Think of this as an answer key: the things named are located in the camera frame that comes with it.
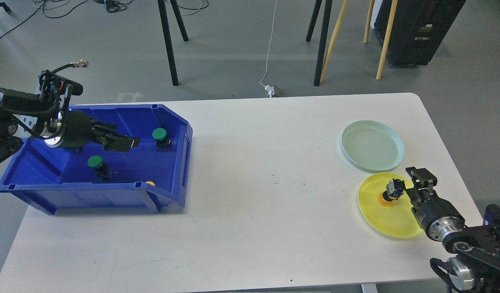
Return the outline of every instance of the plastic plate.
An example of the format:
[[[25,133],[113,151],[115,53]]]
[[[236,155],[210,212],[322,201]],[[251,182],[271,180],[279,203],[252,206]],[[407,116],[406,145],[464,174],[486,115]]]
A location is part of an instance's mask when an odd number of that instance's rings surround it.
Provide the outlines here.
[[[404,157],[404,143],[398,133],[376,121],[361,120],[348,125],[341,143],[346,156],[368,171],[393,169]]]
[[[404,180],[407,188],[413,186],[411,180],[394,173],[373,174],[362,182],[358,191],[360,211],[371,226],[386,235],[395,238],[418,236],[423,230],[414,219],[408,195],[392,201],[390,206],[379,201],[379,195],[386,191],[386,185],[393,178]]]

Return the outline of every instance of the light green plate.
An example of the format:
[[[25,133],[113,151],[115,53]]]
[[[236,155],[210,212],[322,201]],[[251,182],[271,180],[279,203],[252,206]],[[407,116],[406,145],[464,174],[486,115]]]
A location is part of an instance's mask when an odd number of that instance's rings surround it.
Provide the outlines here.
[[[347,157],[368,171],[393,169],[404,157],[404,143],[398,133],[376,121],[353,122],[342,133],[341,142]]]

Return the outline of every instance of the cable connector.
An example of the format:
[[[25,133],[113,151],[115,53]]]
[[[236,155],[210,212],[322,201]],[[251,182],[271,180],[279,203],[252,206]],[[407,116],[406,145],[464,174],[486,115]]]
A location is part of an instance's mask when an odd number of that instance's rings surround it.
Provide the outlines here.
[[[73,67],[83,67],[83,68],[86,68],[89,66],[89,61],[87,60],[84,60],[84,59],[81,59],[80,61],[75,61],[75,62],[71,62],[71,64],[73,65]]]
[[[268,93],[269,98],[277,98],[282,96],[283,91],[277,85],[265,85],[265,91]]]

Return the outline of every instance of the wooden pole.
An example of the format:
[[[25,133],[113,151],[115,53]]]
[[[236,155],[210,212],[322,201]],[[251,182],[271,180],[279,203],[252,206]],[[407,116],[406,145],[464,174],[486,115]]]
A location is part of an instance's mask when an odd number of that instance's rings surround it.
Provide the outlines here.
[[[368,17],[366,19],[366,31],[364,32],[364,43],[368,42],[369,37],[369,24],[371,24],[371,14],[373,14],[373,4],[375,0],[369,1]]]
[[[386,36],[384,37],[384,45],[382,46],[382,54],[380,54],[379,68],[377,70],[377,80],[382,76],[384,69],[384,62],[386,61],[386,54],[388,54],[389,38],[391,37],[391,29],[393,28],[393,19],[395,19],[395,11],[399,0],[391,2],[391,11],[389,12],[388,27],[386,28]]]
[[[324,59],[324,65],[322,66],[322,73],[320,75],[320,81],[324,78],[324,74],[326,73],[326,69],[328,68],[328,63],[330,62],[331,52],[333,51],[333,46],[335,45],[335,40],[337,39],[337,35],[339,34],[339,30],[341,29],[342,20],[344,19],[344,15],[346,13],[346,8],[349,0],[344,0],[342,3],[341,12],[339,13],[339,18],[337,18],[337,23],[335,24],[335,28],[333,29],[333,34],[331,35],[330,45],[328,46],[328,52],[326,52],[326,58]]]

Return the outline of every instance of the yellow plate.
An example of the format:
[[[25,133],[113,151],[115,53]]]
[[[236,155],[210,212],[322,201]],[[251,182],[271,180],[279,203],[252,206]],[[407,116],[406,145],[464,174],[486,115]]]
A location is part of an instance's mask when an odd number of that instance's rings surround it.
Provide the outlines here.
[[[411,180],[394,173],[376,173],[369,176],[358,191],[358,205],[362,215],[375,229],[395,238],[412,238],[423,230],[418,226],[411,212],[411,202],[407,194],[392,205],[384,206],[379,201],[379,195],[386,191],[386,185],[391,179],[404,180],[406,187],[413,186]]]

